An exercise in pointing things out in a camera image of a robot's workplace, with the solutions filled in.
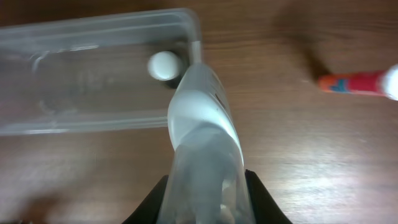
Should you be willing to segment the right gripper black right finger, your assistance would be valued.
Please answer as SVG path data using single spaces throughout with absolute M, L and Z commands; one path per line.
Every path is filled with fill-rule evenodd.
M 256 224 L 292 224 L 255 172 L 246 169 L 245 178 Z

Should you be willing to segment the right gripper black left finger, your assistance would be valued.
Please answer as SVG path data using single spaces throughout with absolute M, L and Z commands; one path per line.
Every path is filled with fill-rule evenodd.
M 163 176 L 122 224 L 156 224 L 169 176 Z

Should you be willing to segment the white pump lotion bottle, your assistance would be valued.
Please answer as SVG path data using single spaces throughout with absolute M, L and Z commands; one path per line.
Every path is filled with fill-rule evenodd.
M 167 118 L 175 155 L 158 223 L 254 223 L 239 138 L 209 66 L 188 68 Z

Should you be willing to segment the dark syrup bottle white cap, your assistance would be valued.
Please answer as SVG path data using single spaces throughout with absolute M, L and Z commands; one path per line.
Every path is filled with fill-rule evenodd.
M 177 89 L 187 69 L 184 59 L 173 51 L 152 55 L 147 63 L 149 75 L 171 89 Z

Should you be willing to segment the orange tube white cap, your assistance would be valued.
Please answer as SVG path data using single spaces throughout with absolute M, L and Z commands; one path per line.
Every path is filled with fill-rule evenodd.
M 383 96 L 397 101 L 397 65 L 387 70 L 325 75 L 317 83 L 329 93 Z

